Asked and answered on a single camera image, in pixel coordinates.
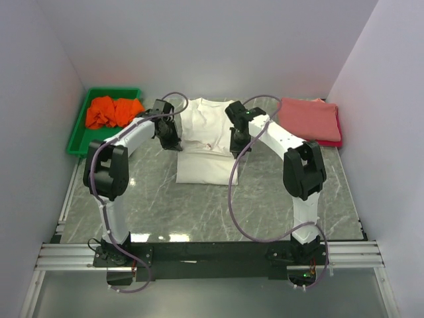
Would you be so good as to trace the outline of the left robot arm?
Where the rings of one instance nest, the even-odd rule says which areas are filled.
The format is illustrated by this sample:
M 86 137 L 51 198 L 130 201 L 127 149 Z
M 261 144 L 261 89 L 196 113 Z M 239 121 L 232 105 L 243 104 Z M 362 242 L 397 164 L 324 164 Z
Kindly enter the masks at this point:
M 123 212 L 123 194 L 129 176 L 129 157 L 144 142 L 157 138 L 164 150 L 182 151 L 174 116 L 178 112 L 164 99 L 135 116 L 127 127 L 105 140 L 89 143 L 83 184 L 98 204 L 102 219 L 102 243 L 110 244 L 109 258 L 117 266 L 132 259 L 131 240 Z

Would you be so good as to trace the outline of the white printed t-shirt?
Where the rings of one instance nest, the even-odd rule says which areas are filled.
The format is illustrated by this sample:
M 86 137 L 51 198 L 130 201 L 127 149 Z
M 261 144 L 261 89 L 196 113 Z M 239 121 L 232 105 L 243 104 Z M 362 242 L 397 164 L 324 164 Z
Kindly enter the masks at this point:
M 230 151 L 231 128 L 225 109 L 229 101 L 190 100 L 180 114 L 181 146 L 178 153 L 178 184 L 227 186 L 235 159 Z

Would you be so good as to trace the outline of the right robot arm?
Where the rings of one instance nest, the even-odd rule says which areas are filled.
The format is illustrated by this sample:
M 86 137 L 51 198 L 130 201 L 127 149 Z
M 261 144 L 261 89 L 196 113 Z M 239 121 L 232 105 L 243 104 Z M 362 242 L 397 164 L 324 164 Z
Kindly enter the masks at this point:
M 289 250 L 284 258 L 306 264 L 319 250 L 324 237 L 317 225 L 318 201 L 327 173 L 319 144 L 296 137 L 275 123 L 259 107 L 247 109 L 240 101 L 229 104 L 225 113 L 233 124 L 230 128 L 230 151 L 235 159 L 229 177 L 229 187 L 240 159 L 251 146 L 260 141 L 276 153 L 283 162 L 283 185 L 293 202 L 293 229 Z

